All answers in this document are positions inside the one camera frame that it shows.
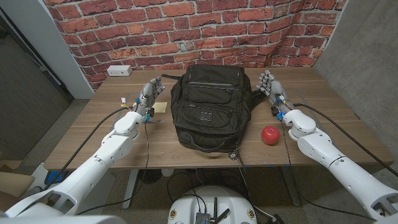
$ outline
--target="red apple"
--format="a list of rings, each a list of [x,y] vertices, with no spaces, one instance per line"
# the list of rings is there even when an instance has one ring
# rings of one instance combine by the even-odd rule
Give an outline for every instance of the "red apple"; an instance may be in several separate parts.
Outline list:
[[[277,128],[272,126],[266,126],[261,133],[262,141],[268,145],[273,145],[279,140],[279,131]]]

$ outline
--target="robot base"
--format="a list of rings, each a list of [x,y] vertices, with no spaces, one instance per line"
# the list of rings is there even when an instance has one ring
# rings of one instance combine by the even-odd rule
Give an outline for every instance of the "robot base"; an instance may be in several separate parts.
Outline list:
[[[224,218],[221,219],[219,224],[255,224],[257,223],[256,215],[252,205],[246,198],[237,192],[222,186],[205,185],[195,188],[195,192],[201,197],[206,203],[206,213],[210,215],[212,221],[219,217],[223,212],[229,209]],[[184,195],[177,199],[169,212],[168,224],[187,224],[196,223],[197,213],[200,210],[202,213],[205,212],[205,206],[199,198],[199,205],[197,198],[194,195],[193,190],[189,190]]]

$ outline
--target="backpack strap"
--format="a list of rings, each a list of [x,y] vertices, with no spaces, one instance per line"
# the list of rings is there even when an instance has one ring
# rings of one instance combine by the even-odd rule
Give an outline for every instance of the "backpack strap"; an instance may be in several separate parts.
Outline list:
[[[181,77],[178,77],[178,76],[168,75],[168,74],[162,74],[162,77],[171,78],[171,79],[175,79],[175,80],[180,80],[180,78],[181,78]]]

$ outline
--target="brick wall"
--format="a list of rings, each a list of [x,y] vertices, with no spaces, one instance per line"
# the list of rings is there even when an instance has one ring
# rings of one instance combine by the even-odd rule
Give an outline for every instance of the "brick wall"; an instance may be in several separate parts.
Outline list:
[[[311,66],[345,0],[44,0],[87,80],[110,65]]]

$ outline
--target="white wall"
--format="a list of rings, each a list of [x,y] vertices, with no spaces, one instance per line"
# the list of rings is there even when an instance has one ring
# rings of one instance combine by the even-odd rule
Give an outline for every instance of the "white wall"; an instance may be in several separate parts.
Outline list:
[[[0,6],[76,99],[93,96],[42,0],[0,1]]]

